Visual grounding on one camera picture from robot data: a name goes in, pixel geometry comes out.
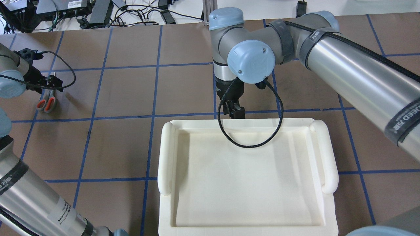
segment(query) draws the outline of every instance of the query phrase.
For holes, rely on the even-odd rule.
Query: plastic tray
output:
[[[278,119],[222,120],[241,144],[257,144]],[[217,120],[164,125],[157,182],[160,236],[338,235],[338,172],[327,126],[284,119],[266,145],[245,149]]]

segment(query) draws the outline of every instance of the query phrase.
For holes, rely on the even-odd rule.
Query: white label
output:
[[[60,197],[47,218],[58,225],[63,231],[66,231],[73,224],[76,216],[77,211]]]
[[[81,1],[73,1],[68,3],[67,9],[79,7],[81,7]]]

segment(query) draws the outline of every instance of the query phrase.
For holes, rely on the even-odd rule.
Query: white plastic bin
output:
[[[257,144],[278,119],[222,120],[237,142]],[[164,125],[157,176],[160,236],[336,236],[338,172],[328,129],[284,119],[266,145],[245,149],[217,120]]]

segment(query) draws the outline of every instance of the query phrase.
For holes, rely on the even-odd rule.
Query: scissors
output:
[[[43,99],[37,104],[37,110],[43,110],[45,113],[52,112],[55,106],[57,105],[57,99],[54,96],[54,93],[55,89],[46,89]]]

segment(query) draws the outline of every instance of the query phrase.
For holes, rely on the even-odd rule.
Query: white floor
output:
[[[296,4],[298,0],[219,0],[218,8],[237,7],[243,10],[245,20],[270,19],[270,18],[293,18],[296,16]],[[149,5],[152,0],[126,0],[127,4]],[[169,8],[172,11],[200,17],[202,12],[202,0],[177,0]],[[314,12],[328,10],[336,16],[363,15],[381,13],[419,12],[420,0],[307,0],[307,11]],[[114,7],[112,18],[117,8]],[[172,14],[177,24],[199,22],[199,20],[186,18]],[[128,13],[122,16],[127,24],[140,21],[138,17]],[[164,24],[158,12],[151,13],[151,20]],[[47,28],[51,22],[41,22],[37,29]],[[79,29],[75,19],[61,21],[56,30]]]

